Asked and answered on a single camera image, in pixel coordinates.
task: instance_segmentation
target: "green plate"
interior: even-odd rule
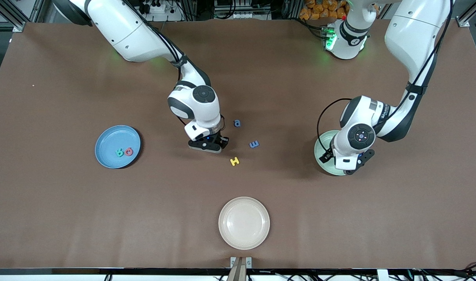
[[[338,133],[338,130],[330,130],[328,132],[323,133],[319,138],[321,140],[321,143],[325,148],[330,147],[330,142],[333,139],[333,137]],[[328,162],[323,163],[320,161],[320,157],[323,156],[325,153],[324,149],[321,147],[319,144],[319,141],[316,140],[316,143],[314,144],[314,157],[316,158],[316,162],[320,165],[320,167],[323,168],[323,170],[329,172],[330,174],[334,174],[336,176],[345,176],[345,173],[341,169],[336,169],[335,168],[335,159],[331,158]]]

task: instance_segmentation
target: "tabletop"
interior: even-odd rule
[[[95,27],[28,23],[0,69],[0,267],[463,268],[476,261],[476,49],[454,24],[407,137],[377,140],[352,176],[313,155],[316,121],[338,98],[397,105],[408,74],[375,21],[339,60],[294,21],[166,23],[206,71],[227,120],[222,153],[188,149],[166,98],[164,59],[123,60]],[[324,115],[338,130],[345,106]],[[232,121],[239,119],[241,127]],[[126,124],[143,152],[106,169],[94,145]],[[255,149],[249,143],[260,143]],[[240,164],[232,166],[230,159]],[[227,201],[250,196],[271,226],[259,247],[220,237]]]

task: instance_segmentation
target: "brown table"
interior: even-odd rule
[[[166,103],[176,69],[164,59],[126,62],[95,28],[29,23],[0,69],[0,267],[221,267],[230,256],[275,268],[476,261],[468,29],[448,30],[404,140],[378,140],[353,176],[328,176],[315,162],[315,124],[328,103],[360,94],[399,102],[408,75],[385,47],[387,24],[377,21],[362,53],[342,61],[293,21],[167,23],[163,32],[219,95],[230,144],[215,155],[187,148]],[[327,111],[321,132],[340,128],[343,106]],[[116,124],[144,139],[127,169],[106,169],[93,153]],[[271,218],[268,238],[250,251],[229,247],[217,227],[237,196],[258,199]]]

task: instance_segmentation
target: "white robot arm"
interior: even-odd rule
[[[177,81],[168,96],[172,112],[191,119],[184,130],[189,147],[213,153],[227,145],[220,135],[223,119],[219,100],[207,74],[199,69],[175,44],[141,17],[127,0],[52,0],[57,10],[73,23],[94,23],[115,50],[130,62],[164,57],[179,69]]]
[[[351,2],[351,7],[358,7],[360,3],[357,0]],[[365,5],[371,3],[367,0],[361,2]],[[449,21],[447,16],[451,17],[452,5],[453,1],[450,0],[402,1],[385,34],[387,48],[406,66],[409,73],[408,85],[401,102],[394,107],[367,96],[352,99],[342,113],[342,129],[333,137],[330,148],[320,157],[321,162],[327,163],[334,158],[336,169],[352,174],[373,156],[374,151],[370,147],[377,137],[386,142],[395,142],[406,136],[434,71],[440,46],[439,42],[436,48],[434,42],[443,23]],[[351,14],[356,14],[355,18],[359,18],[359,21],[365,21],[358,27],[368,25],[368,15],[357,17],[357,11],[350,11],[347,21]],[[354,49],[343,48],[344,42],[347,44],[345,39],[336,41],[341,48],[336,49],[335,46],[334,50],[338,50],[339,54],[349,53],[347,57],[354,55]]]

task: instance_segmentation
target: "blue plate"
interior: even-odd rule
[[[95,143],[95,158],[106,168],[118,169],[135,160],[140,149],[141,138],[137,131],[130,126],[118,125],[99,136]]]

